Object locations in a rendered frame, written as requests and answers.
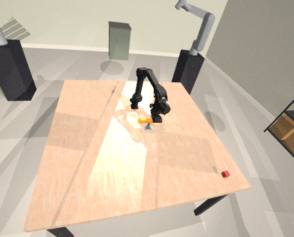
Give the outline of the yellow bar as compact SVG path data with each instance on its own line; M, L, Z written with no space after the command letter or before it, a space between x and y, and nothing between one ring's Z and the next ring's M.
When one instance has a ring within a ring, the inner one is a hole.
M147 118L139 118L138 122L139 123L153 123L153 120L151 118L150 119L149 118L148 119Z

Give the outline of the small red cube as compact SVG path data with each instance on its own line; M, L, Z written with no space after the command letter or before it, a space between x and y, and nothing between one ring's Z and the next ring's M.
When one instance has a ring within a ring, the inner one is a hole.
M222 174L223 178L226 178L226 177L230 176L230 173L228 172L228 170L223 171L221 174Z

